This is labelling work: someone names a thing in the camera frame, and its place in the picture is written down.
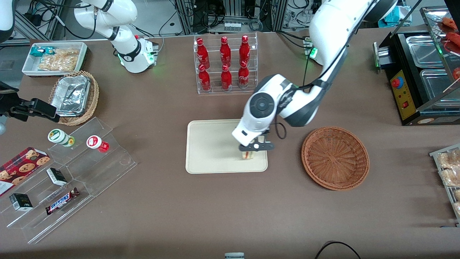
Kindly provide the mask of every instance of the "aluminum foil container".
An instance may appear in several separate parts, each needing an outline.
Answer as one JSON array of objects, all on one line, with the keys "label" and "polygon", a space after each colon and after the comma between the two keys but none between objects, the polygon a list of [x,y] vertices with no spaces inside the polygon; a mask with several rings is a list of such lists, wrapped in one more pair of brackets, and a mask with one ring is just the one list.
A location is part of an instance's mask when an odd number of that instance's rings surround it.
[{"label": "aluminum foil container", "polygon": [[56,86],[51,105],[62,117],[79,117],[85,113],[91,80],[86,76],[63,77]]}]

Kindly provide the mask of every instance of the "brown round wicker basket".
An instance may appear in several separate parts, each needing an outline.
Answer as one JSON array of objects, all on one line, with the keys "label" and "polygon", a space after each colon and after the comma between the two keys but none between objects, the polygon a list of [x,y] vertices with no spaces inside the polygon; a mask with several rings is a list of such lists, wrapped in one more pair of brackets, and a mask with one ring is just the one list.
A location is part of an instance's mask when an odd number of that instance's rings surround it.
[{"label": "brown round wicker basket", "polygon": [[369,155],[362,142],[339,127],[312,131],[302,145],[302,162],[310,177],[331,190],[350,190],[369,172]]},{"label": "brown round wicker basket", "polygon": [[[86,71],[78,71],[74,73],[70,73],[65,75],[65,77],[76,77],[76,76],[86,76],[91,80],[90,92],[88,95],[88,101],[86,103],[86,112],[80,117],[61,117],[59,119],[60,124],[65,124],[67,126],[76,126],[82,124],[83,122],[91,119],[94,111],[96,110],[96,106],[98,105],[98,98],[99,98],[99,86],[98,82],[94,79],[94,77],[86,72]],[[56,86],[58,83],[54,84],[53,89],[51,90],[50,97],[48,98],[48,103],[51,103],[51,100],[54,96],[54,91],[56,91]]]}]

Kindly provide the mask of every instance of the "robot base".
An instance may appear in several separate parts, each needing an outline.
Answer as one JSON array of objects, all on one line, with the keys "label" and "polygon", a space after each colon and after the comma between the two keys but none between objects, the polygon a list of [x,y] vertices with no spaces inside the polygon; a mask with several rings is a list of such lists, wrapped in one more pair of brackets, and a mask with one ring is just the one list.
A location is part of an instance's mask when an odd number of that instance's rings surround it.
[{"label": "robot base", "polygon": [[133,61],[127,62],[118,55],[121,64],[131,73],[140,73],[156,65],[158,58],[158,44],[153,45],[152,42],[145,39],[138,39],[138,41],[141,44],[141,50]]}]

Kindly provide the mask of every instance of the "brown tablecloth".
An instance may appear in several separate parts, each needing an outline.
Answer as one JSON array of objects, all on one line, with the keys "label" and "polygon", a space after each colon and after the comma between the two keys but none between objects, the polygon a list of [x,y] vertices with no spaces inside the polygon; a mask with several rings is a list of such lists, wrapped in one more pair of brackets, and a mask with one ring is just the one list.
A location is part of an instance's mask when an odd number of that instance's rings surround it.
[{"label": "brown tablecloth", "polygon": [[[429,152],[460,142],[458,126],[402,127],[385,74],[373,71],[372,43],[388,30],[362,29],[316,118],[271,140],[261,173],[191,175],[185,171],[187,124],[240,118],[249,95],[198,95],[193,37],[167,38],[158,65],[128,73],[108,41],[88,41],[84,69],[96,78],[95,116],[114,128],[139,162],[122,179],[37,245],[0,227],[0,258],[312,258],[329,240],[363,258],[460,256],[460,229]],[[280,73],[301,84],[303,51],[275,33],[259,33],[259,78]],[[320,73],[311,62],[307,81]],[[55,78],[24,77],[22,98],[47,100]],[[306,174],[301,143],[322,126],[339,126],[366,146],[370,172],[347,192],[324,189]],[[56,127],[41,118],[7,121],[0,163],[31,146],[46,150]],[[76,127],[60,126],[71,132]],[[354,258],[335,245],[322,258]]]}]

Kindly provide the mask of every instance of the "white robotic arm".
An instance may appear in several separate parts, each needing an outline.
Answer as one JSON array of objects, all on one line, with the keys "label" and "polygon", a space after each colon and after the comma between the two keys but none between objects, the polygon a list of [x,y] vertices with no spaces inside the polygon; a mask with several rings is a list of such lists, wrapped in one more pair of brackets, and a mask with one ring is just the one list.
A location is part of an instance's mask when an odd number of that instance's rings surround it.
[{"label": "white robotic arm", "polygon": [[240,150],[260,151],[255,138],[269,129],[279,114],[293,127],[307,125],[315,116],[325,93],[332,85],[347,55],[346,46],[362,20],[386,16],[397,0],[328,0],[317,10],[310,24],[310,38],[324,64],[319,78],[309,84],[309,93],[281,75],[265,77],[244,108],[243,117],[232,132]]},{"label": "white robotic arm", "polygon": [[91,6],[74,9],[78,23],[87,29],[95,29],[111,41],[121,64],[129,72],[140,73],[155,64],[152,43],[145,39],[136,39],[131,29],[126,26],[134,23],[138,16],[136,6],[131,0],[85,0],[82,5]]}]

